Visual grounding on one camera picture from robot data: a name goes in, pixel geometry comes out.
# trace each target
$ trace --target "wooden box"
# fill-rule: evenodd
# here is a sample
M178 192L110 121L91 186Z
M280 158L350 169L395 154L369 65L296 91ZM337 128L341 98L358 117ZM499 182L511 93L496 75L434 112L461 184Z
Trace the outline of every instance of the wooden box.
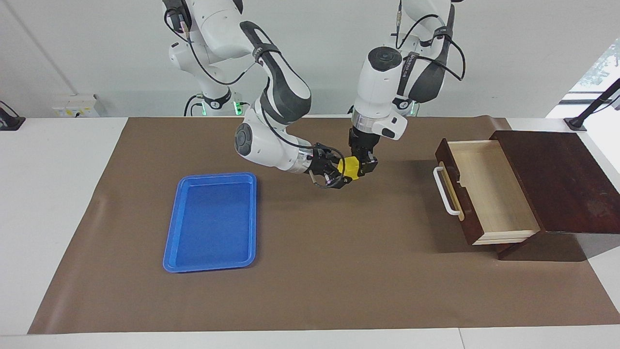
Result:
M470 245L537 261L583 261L620 246L620 194L577 134L444 139L435 156L446 210Z

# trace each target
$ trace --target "blue plastic tray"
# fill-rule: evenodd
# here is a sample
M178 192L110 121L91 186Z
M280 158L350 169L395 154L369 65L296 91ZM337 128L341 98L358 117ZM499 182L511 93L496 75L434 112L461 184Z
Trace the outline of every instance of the blue plastic tray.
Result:
M181 179L164 269L170 273L242 268L256 254L256 176L208 174Z

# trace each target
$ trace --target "white wall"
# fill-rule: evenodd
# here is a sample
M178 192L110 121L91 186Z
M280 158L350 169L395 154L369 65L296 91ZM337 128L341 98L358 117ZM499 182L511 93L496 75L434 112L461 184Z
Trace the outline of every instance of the white wall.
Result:
M197 85L168 62L175 37L160 3L0 0L0 98L26 116L51 116L51 95L71 92L96 93L110 116L179 115ZM312 113L341 114L355 98L364 57L394 31L397 1L244 5L244 17L265 29L308 82ZM420 115L544 117L620 36L617 0L467 0L456 7L466 80L447 78ZM251 61L220 66L232 77ZM459 69L456 51L449 63ZM237 89L253 101L264 86L255 67Z

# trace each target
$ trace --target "white handle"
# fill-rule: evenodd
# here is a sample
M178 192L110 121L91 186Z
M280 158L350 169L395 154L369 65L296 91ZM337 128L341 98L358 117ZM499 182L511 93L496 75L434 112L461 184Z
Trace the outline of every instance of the white handle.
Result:
M441 196L441 200L443 201L443 205L446 207L446 211L448 211L451 215L460 215L461 211L455 211L450 207L450 202L448 201L448 196L446 195L446 191L443 189L443 185L441 184L441 179L439 178L439 171L443 171L444 168L439 166L433 170L433 176L435 177L435 182L437 183L437 189L439 189L439 195Z

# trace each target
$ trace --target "wooden drawer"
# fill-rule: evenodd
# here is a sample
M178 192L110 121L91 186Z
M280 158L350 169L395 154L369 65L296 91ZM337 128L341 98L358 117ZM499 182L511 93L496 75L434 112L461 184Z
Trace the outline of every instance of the wooden drawer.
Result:
M497 131L441 141L435 179L470 245L500 259L580 261L620 246L620 194L579 137Z
M444 139L436 157L445 198L470 245L518 243L540 231L498 141Z

